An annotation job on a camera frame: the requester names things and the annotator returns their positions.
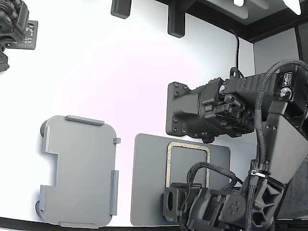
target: gray tray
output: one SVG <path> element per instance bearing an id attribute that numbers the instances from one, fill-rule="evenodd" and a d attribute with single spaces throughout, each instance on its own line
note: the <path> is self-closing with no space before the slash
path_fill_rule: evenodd
<path id="1" fill-rule="evenodd" d="M 116 215 L 116 137 L 103 121 L 54 116 L 43 123 L 43 152 L 58 155 L 56 186 L 41 185 L 37 214 L 73 228 L 106 226 Z"/>
<path id="2" fill-rule="evenodd" d="M 186 182 L 188 170 L 208 161 L 230 169 L 227 147 L 139 134 L 135 140 L 130 221 L 134 226 L 176 225 L 163 217 L 162 194 L 173 182 Z M 198 171 L 195 181 L 221 189 L 229 179 L 216 172 Z"/>

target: ceiling light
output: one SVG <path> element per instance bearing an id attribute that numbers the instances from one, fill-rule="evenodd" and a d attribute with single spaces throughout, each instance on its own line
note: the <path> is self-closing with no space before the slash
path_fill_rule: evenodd
<path id="1" fill-rule="evenodd" d="M 244 6 L 244 0 L 233 0 L 234 5 L 236 6 Z"/>
<path id="2" fill-rule="evenodd" d="M 294 13 L 300 15 L 302 13 L 300 9 L 299 0 L 283 0 L 285 5 L 289 7 Z"/>

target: black cable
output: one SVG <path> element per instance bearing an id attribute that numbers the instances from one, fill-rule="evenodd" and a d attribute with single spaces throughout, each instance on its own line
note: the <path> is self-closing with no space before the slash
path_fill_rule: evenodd
<path id="1" fill-rule="evenodd" d="M 246 210 L 246 227 L 245 231 L 251 231 L 252 228 L 252 209 L 253 209 L 253 199 L 255 195 L 256 186 L 250 185 L 247 197 L 247 210 Z"/>
<path id="2" fill-rule="evenodd" d="M 183 223 L 183 217 L 182 217 L 182 213 L 185 212 L 185 208 L 186 208 L 186 203 L 191 195 L 192 192 L 192 184 L 194 181 L 194 178 L 198 172 L 199 169 L 201 168 L 208 168 L 212 171 L 218 172 L 221 175 L 224 175 L 226 177 L 229 177 L 231 179 L 231 182 L 229 184 L 227 184 L 225 187 L 223 187 L 222 189 L 228 189 L 228 188 L 232 188 L 236 185 L 237 182 L 240 182 L 241 184 L 243 184 L 243 182 L 237 178 L 235 176 L 235 174 L 233 172 L 231 172 L 230 170 L 221 168 L 219 166 L 216 166 L 214 164 L 211 163 L 207 163 L 207 162 L 199 162 L 197 164 L 195 164 L 194 166 L 191 167 L 191 169 L 188 171 L 187 176 L 186 176 L 186 181 L 187 181 L 187 194 L 186 197 L 180 207 L 180 228 L 182 231 L 188 231 L 186 224 Z"/>
<path id="3" fill-rule="evenodd" d="M 240 52 L 240 39 L 239 37 L 237 36 L 237 34 L 234 32 L 234 30 L 232 30 L 231 28 L 229 28 L 229 30 L 235 35 L 236 37 L 236 65 L 235 67 L 237 69 L 239 69 L 239 52 Z"/>
<path id="4" fill-rule="evenodd" d="M 264 78 L 261 80 L 258 93 L 257 93 L 257 100 L 255 105 L 255 126 L 257 132 L 257 157 L 256 157 L 256 167 L 261 167 L 262 164 L 266 163 L 266 147 L 265 147 L 265 139 L 263 134 L 262 128 L 262 100 L 264 96 L 264 92 L 269 82 L 269 78 L 281 67 L 287 65 L 296 65 L 302 67 L 305 71 L 308 72 L 308 64 L 301 61 L 301 60 L 293 60 L 293 59 L 286 59 L 282 60 L 275 65 L 273 65 L 265 74 Z M 307 114 L 307 110 L 305 111 L 305 116 L 303 116 L 302 122 L 305 120 Z M 247 196 L 247 213 L 246 213 L 246 231 L 251 231 L 251 224 L 252 224 L 252 208 L 253 208 L 253 197 L 255 195 L 255 185 L 249 186 L 249 193 Z M 275 223 L 273 222 L 271 226 L 271 230 L 275 229 Z"/>
<path id="5" fill-rule="evenodd" d="M 270 231 L 275 231 L 275 219 L 273 219 L 273 223 L 271 224 Z"/>
<path id="6" fill-rule="evenodd" d="M 234 36 L 236 37 L 236 64 L 235 67 L 237 69 L 237 74 L 240 78 L 244 78 L 244 75 L 240 72 L 239 70 L 239 52 L 240 52 L 240 39 L 237 36 L 237 34 L 234 32 L 234 30 L 232 30 L 231 28 L 229 28 L 229 30 L 234 34 Z"/>
<path id="7" fill-rule="evenodd" d="M 301 60 L 293 60 L 293 59 L 286 59 L 282 60 L 278 63 L 276 63 L 274 66 L 272 66 L 268 72 L 265 74 L 264 78 L 262 79 L 259 89 L 258 89 L 258 94 L 257 94 L 257 100 L 256 100 L 256 105 L 255 105 L 255 125 L 262 125 L 262 116 L 261 116 L 261 108 L 262 108 L 262 100 L 263 100 L 263 95 L 267 86 L 267 83 L 269 81 L 269 78 L 281 67 L 287 66 L 287 65 L 297 65 L 299 67 L 304 68 L 306 71 L 308 71 L 308 64 L 301 61 Z M 263 130 L 262 126 L 259 126 L 256 128 L 257 132 L 257 137 L 260 145 L 260 164 L 265 163 L 265 141 L 264 141 L 264 135 L 263 135 Z"/>

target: label sticker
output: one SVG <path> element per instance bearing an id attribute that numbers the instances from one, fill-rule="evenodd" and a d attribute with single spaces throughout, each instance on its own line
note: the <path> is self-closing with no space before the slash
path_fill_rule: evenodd
<path id="1" fill-rule="evenodd" d="M 291 85 L 291 81 L 292 81 L 292 72 L 289 73 L 285 73 L 283 76 L 283 83 L 282 86 L 286 87 L 286 86 L 290 86 Z"/>

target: mounting bracket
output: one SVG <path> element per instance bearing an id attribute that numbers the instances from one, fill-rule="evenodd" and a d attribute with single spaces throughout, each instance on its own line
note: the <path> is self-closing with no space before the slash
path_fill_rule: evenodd
<path id="1" fill-rule="evenodd" d="M 130 15 L 131 0 L 112 0 L 111 14 L 118 18 L 127 19 Z"/>
<path id="2" fill-rule="evenodd" d="M 181 38 L 185 35 L 185 13 L 196 0 L 171 0 L 168 10 L 168 34 Z"/>

